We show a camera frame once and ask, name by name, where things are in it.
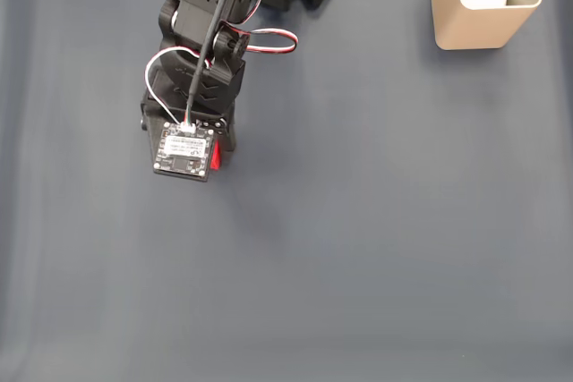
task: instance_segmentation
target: red part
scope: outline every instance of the red part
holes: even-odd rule
[[[213,149],[213,157],[211,157],[211,170],[218,170],[221,167],[221,149],[218,146],[218,141],[215,142]]]

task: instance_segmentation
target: gray fabric surface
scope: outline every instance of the gray fabric surface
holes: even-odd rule
[[[301,46],[207,184],[139,129],[163,1],[10,0],[2,382],[573,378],[570,0],[489,52],[430,0],[262,13]]]

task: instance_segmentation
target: black cable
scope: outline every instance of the black cable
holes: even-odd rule
[[[201,74],[203,72],[203,65],[205,64],[205,59],[209,53],[211,46],[213,45],[213,40],[217,34],[218,25],[221,21],[221,15],[223,14],[223,8],[225,7],[226,0],[218,0],[217,7],[213,13],[213,18],[207,29],[207,34],[205,35],[205,40],[203,46],[201,47],[201,53],[199,55],[199,60],[197,60],[197,67],[195,67],[195,73],[191,79],[191,86],[189,87],[189,98],[187,98],[187,109],[185,113],[185,118],[188,123],[191,122],[191,106],[193,100],[195,99],[195,94],[199,89],[199,83],[201,82]]]

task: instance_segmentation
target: robotic arm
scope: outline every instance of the robotic arm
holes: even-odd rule
[[[305,0],[318,7],[322,0]],[[298,39],[288,30],[240,30],[259,4],[287,11],[292,0],[166,0],[159,13],[160,51],[145,70],[141,128],[150,136],[153,169],[207,181],[235,150],[235,98],[246,51],[284,54]],[[289,47],[251,45],[254,33],[289,38]]]

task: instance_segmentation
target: beige container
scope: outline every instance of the beige container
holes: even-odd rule
[[[442,49],[500,48],[541,0],[508,0],[496,9],[468,9],[461,0],[432,0],[436,43]]]

